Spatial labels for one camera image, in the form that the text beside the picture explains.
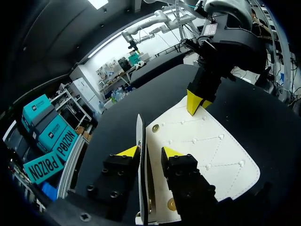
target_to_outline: ceiling light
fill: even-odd
[[[94,50],[89,56],[88,58],[91,58],[92,56],[94,56],[95,53],[97,53],[102,47],[104,47],[106,44],[108,44],[110,41],[112,41],[114,38],[116,38],[117,36],[121,35],[121,32],[115,34],[113,37],[111,37],[110,39],[108,39],[107,41],[105,41],[100,47],[98,47],[96,50]]]
[[[96,9],[100,9],[108,3],[108,0],[88,0]]]

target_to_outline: gold rivet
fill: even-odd
[[[167,207],[172,210],[172,211],[176,211],[177,208],[175,206],[175,203],[174,203],[174,198],[171,198],[168,202],[167,202]]]
[[[158,124],[154,125],[151,130],[153,133],[156,133],[159,130],[159,125]]]

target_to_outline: black fabric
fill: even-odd
[[[103,168],[103,160],[135,145],[137,114],[149,125],[177,104],[197,72],[192,65],[179,65],[151,80],[106,111],[99,120],[79,172],[76,193],[86,195]],[[258,192],[272,183],[273,207],[289,193],[300,156],[301,119],[285,104],[243,80],[222,79],[209,113],[245,148],[260,168],[259,181],[250,189]],[[123,222],[134,224],[139,212],[138,181],[130,194]]]
[[[264,26],[268,27],[268,25],[261,19],[259,22],[262,23]],[[259,26],[258,23],[253,23],[251,32],[256,36],[268,36],[271,37],[271,34],[267,32],[263,27]]]
[[[147,62],[146,66],[132,73],[131,85],[135,88],[141,87],[158,75],[177,65],[183,64],[184,56],[185,53],[171,52],[154,58]]]

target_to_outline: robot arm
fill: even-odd
[[[150,38],[153,38],[155,33],[158,33],[160,31],[162,31],[163,33],[167,33],[170,30],[178,28],[177,20],[175,19],[175,20],[171,21],[171,19],[167,15],[165,15],[162,10],[155,11],[155,16],[156,17],[150,18],[150,19],[148,19],[147,21],[145,21],[144,23],[142,23],[140,25],[131,26],[131,27],[125,29],[121,33],[122,36],[124,37],[124,39],[128,43],[130,43],[130,46],[128,48],[134,48],[134,50],[137,51],[138,47],[137,47],[136,44],[141,43],[142,41],[148,40]],[[196,19],[195,16],[184,15],[180,18],[180,21],[181,21],[181,24],[186,24],[186,23],[189,24],[195,19]],[[154,29],[153,31],[150,32],[149,36],[143,36],[143,37],[140,38],[140,40],[135,40],[133,38],[132,35],[137,34],[139,30],[142,30],[143,28],[146,28],[146,27],[150,27],[150,26],[152,26],[154,24],[157,24],[157,23],[165,23],[167,25],[167,27],[163,25],[159,28],[156,28],[156,29]]]

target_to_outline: cardboard box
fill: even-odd
[[[85,131],[85,129],[84,129],[82,126],[79,126],[79,127],[75,130],[75,132],[76,132],[78,135],[82,134],[83,137],[84,137],[85,139],[87,139],[88,141],[90,141],[91,138],[92,138],[92,135],[90,135],[87,131]]]
[[[67,124],[60,115],[57,115],[38,137],[38,147],[45,153],[51,152]]]
[[[75,144],[78,135],[75,131],[67,125],[58,140],[56,141],[52,151],[64,161],[67,161],[68,156]]]
[[[21,120],[26,130],[31,133],[32,128],[51,112],[53,108],[45,94],[27,104],[23,108]]]
[[[75,130],[75,132],[78,135],[83,134],[84,131],[85,131],[85,129],[82,126],[78,126],[77,129]]]
[[[64,166],[54,152],[24,164],[24,169],[29,179],[36,184],[40,184],[63,168]]]

